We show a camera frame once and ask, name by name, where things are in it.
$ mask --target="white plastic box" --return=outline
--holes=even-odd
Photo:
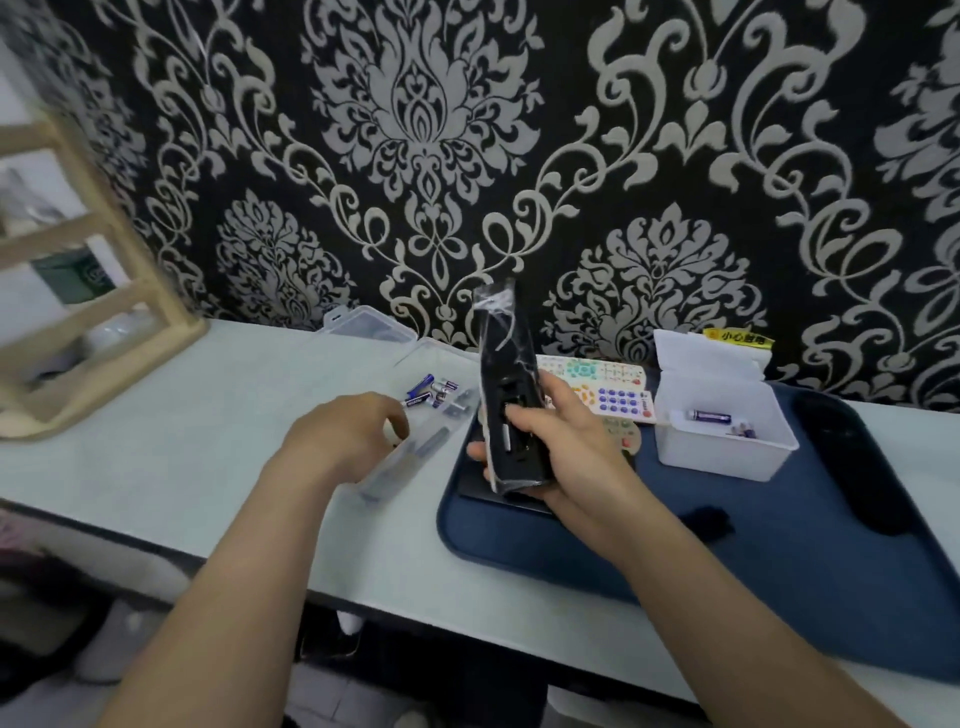
[[[800,444],[763,373],[728,344],[675,331],[654,331],[660,387],[654,397],[657,451],[663,465],[767,481]],[[756,439],[678,413],[706,410],[751,423]]]

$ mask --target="black remote control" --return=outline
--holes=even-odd
[[[793,411],[857,519],[885,536],[918,525],[913,502],[863,421],[844,401],[801,392]]]

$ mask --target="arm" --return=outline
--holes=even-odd
[[[387,419],[406,437],[399,403],[375,394],[339,397],[294,423],[101,728],[280,724],[324,511],[338,483],[363,479],[390,452]]]
[[[903,723],[753,596],[643,485],[598,418],[540,373],[555,411],[507,416],[550,449],[558,518],[627,578],[714,724],[726,728]],[[470,456],[482,460],[482,443]]]

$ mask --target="wooden rack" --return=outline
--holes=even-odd
[[[0,157],[38,149],[54,152],[88,213],[27,234],[0,238],[0,269],[67,250],[99,234],[110,244],[130,283],[51,326],[0,347],[0,438],[46,437],[71,426],[207,330],[207,322],[183,305],[154,265],[150,251],[84,155],[79,133],[69,121],[42,114],[33,124],[0,126]],[[120,344],[40,386],[22,381],[27,367],[62,352],[90,328],[141,303],[149,307],[158,326],[128,335]],[[0,316],[9,315],[15,312],[0,311]]]

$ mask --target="yellow label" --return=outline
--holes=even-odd
[[[743,328],[705,328],[703,334],[707,339],[724,341],[728,344],[737,344],[741,347],[772,349],[774,346],[774,340],[769,336],[761,336],[758,333],[753,333]]]

